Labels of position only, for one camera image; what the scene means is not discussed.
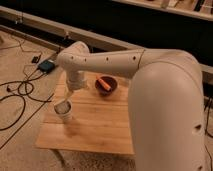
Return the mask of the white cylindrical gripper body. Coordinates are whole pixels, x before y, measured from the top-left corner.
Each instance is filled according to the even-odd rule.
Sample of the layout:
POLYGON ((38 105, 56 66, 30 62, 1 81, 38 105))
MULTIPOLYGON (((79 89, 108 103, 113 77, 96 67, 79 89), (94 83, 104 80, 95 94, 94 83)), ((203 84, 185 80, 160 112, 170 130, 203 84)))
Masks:
POLYGON ((87 86, 87 79, 83 71, 66 73, 66 84, 69 91, 76 91, 87 86))

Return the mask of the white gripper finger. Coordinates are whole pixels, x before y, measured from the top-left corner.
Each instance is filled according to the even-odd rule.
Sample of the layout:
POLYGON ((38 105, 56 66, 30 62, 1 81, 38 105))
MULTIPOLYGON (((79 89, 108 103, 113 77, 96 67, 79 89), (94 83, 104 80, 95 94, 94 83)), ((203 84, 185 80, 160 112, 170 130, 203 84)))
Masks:
POLYGON ((65 101, 68 101, 69 98, 70 98, 73 94, 74 94, 74 91, 66 90, 66 91, 65 91, 65 95, 64 95, 65 101))

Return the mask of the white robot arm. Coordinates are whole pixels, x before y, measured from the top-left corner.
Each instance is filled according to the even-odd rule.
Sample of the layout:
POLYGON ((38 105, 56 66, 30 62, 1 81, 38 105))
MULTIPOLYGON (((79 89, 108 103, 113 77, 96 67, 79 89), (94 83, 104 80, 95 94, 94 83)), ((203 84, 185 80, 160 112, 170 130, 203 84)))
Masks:
POLYGON ((130 80, 136 171, 206 171, 202 70, 193 55, 149 48, 92 53, 78 41, 62 50, 56 63, 71 92, 83 87, 86 71, 130 80))

